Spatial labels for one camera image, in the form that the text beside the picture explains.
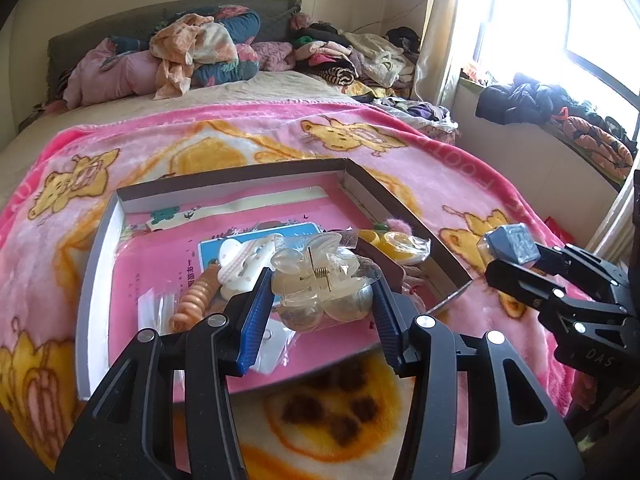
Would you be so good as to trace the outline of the pearl earrings card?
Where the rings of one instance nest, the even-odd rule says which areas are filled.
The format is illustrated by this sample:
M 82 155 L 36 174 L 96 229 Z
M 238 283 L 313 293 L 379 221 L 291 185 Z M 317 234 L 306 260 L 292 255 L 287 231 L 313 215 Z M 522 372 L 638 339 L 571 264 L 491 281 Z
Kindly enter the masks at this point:
M 268 318 L 256 360 L 250 367 L 255 373 L 271 375 L 290 364 L 290 352 L 296 343 L 297 333 L 280 318 Z

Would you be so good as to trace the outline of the floral laundry basket with clothes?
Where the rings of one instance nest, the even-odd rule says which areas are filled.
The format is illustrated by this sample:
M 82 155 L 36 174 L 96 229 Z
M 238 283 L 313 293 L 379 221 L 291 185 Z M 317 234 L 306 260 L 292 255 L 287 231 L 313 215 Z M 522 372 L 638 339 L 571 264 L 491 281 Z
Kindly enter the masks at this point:
M 459 126 L 446 107 L 426 101 L 413 101 L 388 96 L 374 99 L 372 106 L 409 125 L 424 136 L 454 145 L 460 136 Z

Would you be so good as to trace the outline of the dark blue floral quilt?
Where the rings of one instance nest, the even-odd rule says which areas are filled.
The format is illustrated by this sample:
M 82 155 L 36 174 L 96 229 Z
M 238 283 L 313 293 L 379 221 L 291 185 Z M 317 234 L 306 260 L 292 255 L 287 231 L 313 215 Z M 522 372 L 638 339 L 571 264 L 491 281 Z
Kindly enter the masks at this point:
M 111 36 L 110 41 L 118 55 L 148 52 L 157 60 L 155 96 L 168 99 L 192 88 L 253 78 L 259 58 L 252 42 L 260 26 L 253 10 L 226 4 L 178 13 L 147 40 Z

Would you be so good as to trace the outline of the pink quilt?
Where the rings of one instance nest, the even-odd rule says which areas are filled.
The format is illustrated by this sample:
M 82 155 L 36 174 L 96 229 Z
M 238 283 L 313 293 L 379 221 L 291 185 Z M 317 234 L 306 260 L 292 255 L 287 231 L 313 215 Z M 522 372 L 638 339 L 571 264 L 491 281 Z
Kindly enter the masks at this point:
M 155 93 L 160 59 L 149 50 L 118 52 L 117 47 L 103 39 L 72 70 L 62 94 L 70 110 Z

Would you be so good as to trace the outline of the sheer floral bow hair clip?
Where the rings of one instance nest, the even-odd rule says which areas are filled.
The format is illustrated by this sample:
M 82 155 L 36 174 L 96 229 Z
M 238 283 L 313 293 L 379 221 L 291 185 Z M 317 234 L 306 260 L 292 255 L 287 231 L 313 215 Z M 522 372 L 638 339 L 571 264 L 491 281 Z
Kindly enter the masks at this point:
M 402 279 L 402 293 L 408 296 L 419 312 L 432 310 L 439 303 L 431 281 L 420 266 L 403 266 L 405 276 Z

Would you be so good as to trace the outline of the grey cardboard box tray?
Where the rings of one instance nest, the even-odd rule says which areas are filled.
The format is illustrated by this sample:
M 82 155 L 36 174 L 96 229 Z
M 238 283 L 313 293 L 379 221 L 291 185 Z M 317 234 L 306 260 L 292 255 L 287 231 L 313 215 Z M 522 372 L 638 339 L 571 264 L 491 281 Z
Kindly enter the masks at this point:
M 416 236 L 431 230 L 383 183 L 348 158 L 228 168 L 116 190 L 102 214 L 78 307 L 76 387 L 88 399 L 142 329 L 140 297 L 183 292 L 221 249 L 239 247 L 232 273 L 251 285 L 268 261 L 254 240 L 360 229 L 386 219 Z

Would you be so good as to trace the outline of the black headband with pink pompom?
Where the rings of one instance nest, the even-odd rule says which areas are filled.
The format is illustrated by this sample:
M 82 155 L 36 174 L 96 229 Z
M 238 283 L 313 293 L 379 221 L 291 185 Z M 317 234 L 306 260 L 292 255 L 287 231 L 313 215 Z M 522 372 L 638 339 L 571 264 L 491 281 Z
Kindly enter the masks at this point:
M 389 218 L 382 222 L 376 222 L 374 225 L 375 231 L 378 232 L 398 232 L 407 235 L 412 234 L 412 229 L 409 223 L 397 218 Z

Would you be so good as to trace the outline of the dark grey headboard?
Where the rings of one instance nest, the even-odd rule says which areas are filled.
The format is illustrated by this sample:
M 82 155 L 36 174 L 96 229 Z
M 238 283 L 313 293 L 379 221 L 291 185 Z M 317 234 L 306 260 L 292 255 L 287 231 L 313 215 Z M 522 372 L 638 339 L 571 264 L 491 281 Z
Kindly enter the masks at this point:
M 288 39 L 288 25 L 302 10 L 302 0 L 176 0 L 140 6 L 132 10 L 98 18 L 48 42 L 47 100 L 53 101 L 60 88 L 61 76 L 73 70 L 85 54 L 109 36 L 147 40 L 160 23 L 181 12 L 213 11 L 217 6 L 233 4 L 255 11 L 262 24 L 256 36 L 261 41 Z

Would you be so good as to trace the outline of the mauve oval hair clip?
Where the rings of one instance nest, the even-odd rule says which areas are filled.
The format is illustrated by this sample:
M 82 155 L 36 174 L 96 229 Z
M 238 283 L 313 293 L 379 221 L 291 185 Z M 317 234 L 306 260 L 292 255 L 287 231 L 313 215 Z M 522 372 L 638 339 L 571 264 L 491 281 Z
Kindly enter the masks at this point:
M 398 292 L 398 294 L 402 292 L 402 283 L 406 277 L 402 266 L 362 238 L 358 240 L 355 252 L 361 257 L 369 258 L 380 267 L 393 292 Z

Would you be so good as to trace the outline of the dark clothes on windowsill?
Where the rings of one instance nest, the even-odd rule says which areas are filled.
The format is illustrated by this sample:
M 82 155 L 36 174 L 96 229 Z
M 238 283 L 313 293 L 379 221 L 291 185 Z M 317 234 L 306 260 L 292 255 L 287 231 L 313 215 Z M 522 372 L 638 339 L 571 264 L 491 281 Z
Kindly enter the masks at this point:
M 544 125 L 575 105 L 563 87 L 516 74 L 512 84 L 492 84 L 480 92 L 475 116 L 503 126 Z

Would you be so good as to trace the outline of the cream curtain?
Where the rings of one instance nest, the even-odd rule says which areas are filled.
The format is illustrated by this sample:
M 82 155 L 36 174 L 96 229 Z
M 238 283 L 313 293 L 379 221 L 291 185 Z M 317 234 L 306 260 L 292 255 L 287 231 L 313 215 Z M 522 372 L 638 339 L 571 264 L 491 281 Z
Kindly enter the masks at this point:
M 428 0 L 413 95 L 451 107 L 465 50 L 465 0 Z

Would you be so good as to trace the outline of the clear pearl bow claw clip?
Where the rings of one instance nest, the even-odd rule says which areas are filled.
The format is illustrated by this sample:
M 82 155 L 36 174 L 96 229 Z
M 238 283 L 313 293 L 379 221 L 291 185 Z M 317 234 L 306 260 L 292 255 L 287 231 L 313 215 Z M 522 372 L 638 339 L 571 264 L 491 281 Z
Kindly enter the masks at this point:
M 270 261 L 271 290 L 287 328 L 306 333 L 369 315 L 373 284 L 383 272 L 356 254 L 357 242 L 358 233 L 347 230 L 314 234 L 301 242 L 286 238 L 278 246 Z

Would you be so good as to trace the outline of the white pink-dotted claw clip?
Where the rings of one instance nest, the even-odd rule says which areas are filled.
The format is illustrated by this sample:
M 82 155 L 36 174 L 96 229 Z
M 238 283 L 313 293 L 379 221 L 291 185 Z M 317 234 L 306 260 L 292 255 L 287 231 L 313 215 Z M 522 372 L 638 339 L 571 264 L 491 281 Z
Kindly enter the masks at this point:
M 271 268 L 271 258 L 280 247 L 283 236 L 278 233 L 239 242 L 225 240 L 218 252 L 220 265 L 218 280 L 224 300 L 250 292 L 258 281 L 263 268 Z

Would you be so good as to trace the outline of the peach spiral hair clip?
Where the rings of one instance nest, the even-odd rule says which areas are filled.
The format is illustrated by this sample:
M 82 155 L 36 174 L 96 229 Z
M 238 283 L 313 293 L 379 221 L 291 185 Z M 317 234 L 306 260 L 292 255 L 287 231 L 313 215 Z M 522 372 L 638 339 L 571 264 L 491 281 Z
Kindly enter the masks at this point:
M 190 330 L 204 318 L 220 289 L 219 269 L 218 264 L 211 263 L 182 295 L 177 309 L 169 318 L 169 328 L 173 333 Z

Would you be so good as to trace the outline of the small blue box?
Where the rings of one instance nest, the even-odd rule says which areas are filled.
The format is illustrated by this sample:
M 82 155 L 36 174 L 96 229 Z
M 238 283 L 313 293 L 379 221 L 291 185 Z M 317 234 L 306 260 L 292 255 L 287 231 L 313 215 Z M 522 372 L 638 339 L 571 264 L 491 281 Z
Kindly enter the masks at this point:
M 476 244 L 485 264 L 496 259 L 526 266 L 540 258 L 540 251 L 524 223 L 504 224 L 485 233 Z

